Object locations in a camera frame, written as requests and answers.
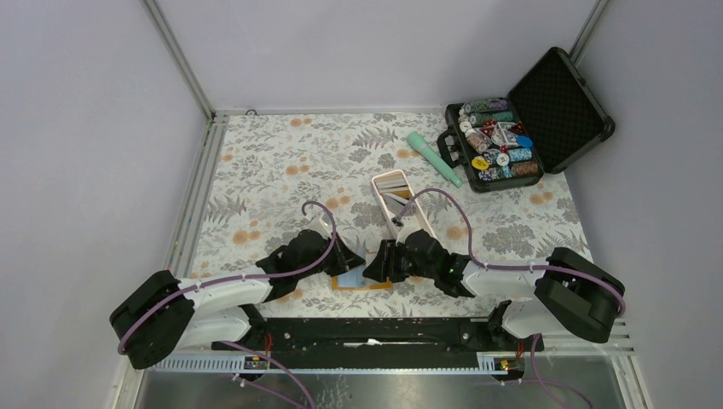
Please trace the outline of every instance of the open case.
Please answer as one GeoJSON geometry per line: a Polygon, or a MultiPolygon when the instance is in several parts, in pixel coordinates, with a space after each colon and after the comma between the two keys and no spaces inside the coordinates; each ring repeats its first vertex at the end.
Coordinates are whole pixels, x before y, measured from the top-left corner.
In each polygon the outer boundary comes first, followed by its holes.
{"type": "MultiPolygon", "coordinates": [[[[551,48],[545,53],[510,91],[506,104],[504,111],[511,111],[512,121],[522,125],[523,134],[534,144],[529,161],[535,171],[519,175],[507,171],[507,176],[494,180],[485,180],[480,169],[473,165],[473,160],[482,154],[467,143],[465,132],[460,128],[460,109],[464,104],[447,106],[448,129],[439,135],[437,145],[449,166],[464,167],[475,192],[534,185],[545,172],[557,174],[567,169],[615,130],[615,122],[599,105],[567,52],[560,48],[551,48]],[[452,153],[456,153],[457,158],[453,158],[452,153]]],[[[504,111],[480,113],[493,115],[504,111]]],[[[502,168],[496,163],[490,163],[489,167],[502,168]]]]}

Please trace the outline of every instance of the floral tablecloth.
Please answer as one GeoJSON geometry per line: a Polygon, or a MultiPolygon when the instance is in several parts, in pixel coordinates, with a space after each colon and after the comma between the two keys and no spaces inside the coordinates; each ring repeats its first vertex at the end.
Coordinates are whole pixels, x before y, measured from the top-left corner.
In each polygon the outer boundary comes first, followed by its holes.
{"type": "MultiPolygon", "coordinates": [[[[409,132],[430,146],[447,128],[441,113],[322,114],[231,117],[196,248],[192,277],[238,271],[266,257],[304,228],[301,204],[318,200],[334,213],[352,249],[390,238],[371,178],[401,169],[412,188],[440,187],[468,213],[474,251],[489,260],[545,257],[567,246],[589,258],[564,175],[498,193],[457,188],[410,149],[409,132]]],[[[461,169],[457,174],[465,181],[461,169]]],[[[449,251],[466,254],[466,227],[442,196],[420,199],[449,251]]],[[[303,279],[259,310],[267,317],[485,316],[503,298],[452,298],[428,279],[374,291],[335,291],[325,274],[303,279]]]]}

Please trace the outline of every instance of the gray wall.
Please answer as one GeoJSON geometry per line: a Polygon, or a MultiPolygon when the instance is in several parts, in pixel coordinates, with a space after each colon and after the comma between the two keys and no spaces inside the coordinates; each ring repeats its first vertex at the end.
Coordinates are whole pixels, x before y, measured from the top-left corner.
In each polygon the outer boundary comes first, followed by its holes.
{"type": "Polygon", "coordinates": [[[581,64],[618,128],[568,176],[658,408],[723,400],[722,42],[720,0],[615,1],[581,64]]]}
{"type": "Polygon", "coordinates": [[[440,107],[504,95],[594,0],[161,0],[219,109],[440,107]]]}
{"type": "Polygon", "coordinates": [[[204,119],[140,1],[0,3],[0,407],[101,407],[204,119]]]}

